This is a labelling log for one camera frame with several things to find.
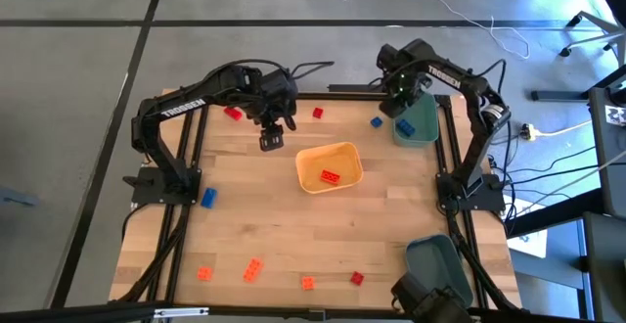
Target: wooden table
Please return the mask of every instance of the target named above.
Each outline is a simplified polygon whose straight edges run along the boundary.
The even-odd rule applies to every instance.
[[[465,102],[461,97],[452,101],[464,155],[471,138]],[[321,119],[311,115],[315,107],[324,109]],[[434,145],[395,146],[391,120],[384,118],[378,129],[370,125],[371,118],[381,115],[378,102],[298,101],[297,130],[286,132],[285,147],[264,153],[258,148],[259,127],[234,121],[222,109],[209,109],[200,162],[201,189],[215,188],[218,195],[213,209],[192,207],[175,301],[390,309],[391,286],[406,272],[407,243],[448,231],[435,208]],[[163,140],[174,152],[182,121],[179,116],[161,126]],[[445,124],[440,124],[446,135]],[[296,153],[342,141],[357,146],[363,180],[334,192],[304,192],[296,176]],[[111,299],[125,294],[152,260],[162,215],[163,206],[148,206],[129,221]],[[509,300],[520,305],[502,224],[486,211],[473,211],[472,216],[482,264]],[[264,268],[249,284],[243,273],[252,257],[262,258]],[[201,266],[213,269],[209,282],[197,278]],[[365,275],[361,287],[350,283],[355,270]],[[161,276],[159,298],[167,272]],[[473,283],[467,266],[466,272]],[[303,276],[315,277],[314,291],[301,289]]]

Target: blue lego brick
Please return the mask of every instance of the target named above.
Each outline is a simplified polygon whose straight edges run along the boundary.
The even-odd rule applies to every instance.
[[[415,128],[411,126],[411,124],[407,122],[404,118],[396,122],[395,125],[396,127],[398,127],[400,132],[404,133],[407,136],[411,136],[415,133]]]
[[[376,116],[372,118],[372,121],[370,121],[370,124],[375,128],[379,128],[382,125],[382,120],[380,119],[380,117]]]
[[[202,196],[201,206],[204,208],[213,208],[213,201],[215,201],[215,197],[217,196],[217,190],[207,188],[204,191],[204,196]]]

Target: white cable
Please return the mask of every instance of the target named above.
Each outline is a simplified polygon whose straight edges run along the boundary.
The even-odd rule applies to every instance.
[[[455,14],[455,15],[457,15],[457,16],[460,16],[460,17],[461,17],[461,18],[463,18],[465,21],[467,21],[467,22],[469,22],[469,23],[471,23],[471,24],[474,24],[474,25],[476,25],[476,26],[478,26],[478,27],[480,27],[480,28],[482,28],[482,29],[484,29],[484,30],[488,31],[488,32],[489,32],[489,35],[491,35],[491,37],[493,38],[493,40],[495,40],[495,41],[496,41],[496,43],[498,43],[498,45],[499,45],[499,46],[500,46],[500,47],[501,47],[504,51],[506,51],[506,52],[508,52],[508,53],[511,53],[511,54],[515,54],[515,55],[519,56],[520,58],[522,58],[522,59],[524,59],[524,60],[526,60],[526,59],[530,58],[530,44],[528,43],[528,41],[526,40],[526,38],[524,38],[521,34],[519,34],[519,32],[518,32],[517,30],[515,30],[515,28],[511,28],[511,27],[496,27],[496,28],[494,28],[494,26],[493,26],[493,24],[494,24],[494,19],[493,19],[493,16],[491,16],[491,27],[490,27],[490,28],[487,28],[486,26],[483,26],[483,25],[481,25],[480,23],[476,23],[476,22],[474,22],[474,21],[472,21],[472,20],[468,19],[465,15],[463,15],[463,14],[461,14],[461,13],[459,13],[459,12],[456,12],[456,11],[452,10],[452,8],[450,7],[450,5],[448,5],[448,3],[446,3],[445,1],[443,1],[443,0],[439,0],[439,2],[440,2],[440,3],[442,3],[443,5],[445,5],[445,7],[447,7],[447,8],[448,8],[448,10],[449,10],[451,13],[453,13],[453,14]],[[522,55],[522,54],[519,54],[518,52],[515,52],[515,51],[513,51],[513,50],[509,50],[509,49],[507,48],[507,46],[505,45],[505,43],[504,43],[504,42],[503,42],[500,38],[497,38],[497,37],[493,34],[493,30],[494,30],[494,29],[509,29],[509,30],[512,30],[515,34],[517,34],[517,36],[518,36],[518,37],[519,37],[519,38],[520,38],[520,39],[524,42],[524,44],[526,45],[526,55]]]
[[[598,171],[600,171],[600,170],[604,169],[605,167],[607,167],[607,166],[611,165],[612,163],[614,163],[614,162],[615,162],[615,161],[617,161],[618,159],[622,158],[624,155],[626,155],[626,150],[625,150],[625,151],[623,151],[622,153],[620,153],[619,155],[617,155],[617,157],[613,158],[612,160],[607,161],[607,162],[605,162],[603,165],[598,166],[598,167],[597,167],[596,169],[594,169],[593,171],[590,171],[589,173],[587,173],[587,174],[583,175],[583,176],[582,176],[582,177],[580,177],[580,178],[577,178],[576,180],[574,180],[574,181],[572,181],[572,182],[570,182],[570,183],[566,184],[565,186],[561,186],[561,187],[557,188],[555,191],[553,191],[553,192],[551,192],[551,193],[547,194],[546,196],[544,196],[544,197],[540,198],[540,199],[539,199],[539,201],[535,202],[534,204],[532,204],[532,205],[530,205],[530,206],[528,206],[528,207],[524,207],[524,208],[522,208],[522,209],[519,211],[519,213],[524,213],[525,211],[527,211],[527,210],[528,210],[528,209],[530,209],[531,207],[533,207],[533,206],[535,206],[535,205],[538,205],[541,201],[543,201],[543,200],[547,199],[548,197],[550,197],[550,196],[552,196],[553,194],[557,193],[558,191],[560,191],[560,190],[564,189],[565,187],[569,187],[569,186],[571,186],[571,185],[575,184],[576,182],[579,182],[579,181],[582,181],[583,179],[586,179],[587,177],[589,177],[589,176],[593,175],[594,173],[596,173],[596,172],[598,172]]]
[[[560,135],[562,133],[569,132],[569,131],[571,131],[573,129],[576,129],[578,127],[582,127],[582,126],[584,126],[584,125],[586,125],[587,123],[590,123],[590,122],[591,122],[590,120],[587,120],[587,121],[581,122],[581,123],[579,123],[579,124],[577,124],[575,126],[567,127],[565,129],[562,129],[561,131],[555,131],[555,132],[541,132],[541,131],[537,130],[537,132],[538,132],[537,136],[548,136],[548,137],[550,137],[550,136],[557,136],[557,135]]]

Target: orange lego brick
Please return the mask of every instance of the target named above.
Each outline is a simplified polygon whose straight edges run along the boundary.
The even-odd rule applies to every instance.
[[[313,290],[315,289],[315,278],[314,277],[302,277],[302,290]]]
[[[263,262],[259,258],[253,258],[250,260],[250,263],[247,265],[246,271],[244,272],[244,281],[251,283],[256,279],[261,268],[263,267]]]
[[[198,269],[198,279],[203,281],[211,280],[211,276],[213,276],[213,271],[209,267],[200,267]]]

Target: red lego brick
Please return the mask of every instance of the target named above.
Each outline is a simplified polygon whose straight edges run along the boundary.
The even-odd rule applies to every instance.
[[[322,170],[322,181],[326,181],[328,183],[332,183],[333,185],[337,185],[339,183],[339,178],[341,176],[335,174],[334,172],[330,172],[328,170]]]
[[[246,271],[244,272],[244,280],[248,283],[251,283],[256,279],[258,273],[261,271],[263,267],[263,262],[259,258],[253,258],[250,260],[250,263],[247,265]]]
[[[211,276],[213,276],[213,271],[209,267],[200,267],[198,269],[198,279],[203,281],[211,280]]]
[[[238,111],[237,109],[228,107],[224,109],[224,113],[237,121],[239,121],[239,119],[242,118],[243,115],[242,112]]]
[[[364,278],[365,276],[363,276],[363,274],[355,271],[352,274],[352,278],[350,278],[350,281],[358,286],[361,286],[361,283],[363,283]]]
[[[313,290],[315,289],[315,278],[314,277],[302,277],[302,290]]]
[[[316,118],[322,118],[322,114],[324,113],[324,110],[321,108],[315,108],[313,110],[313,116]]]

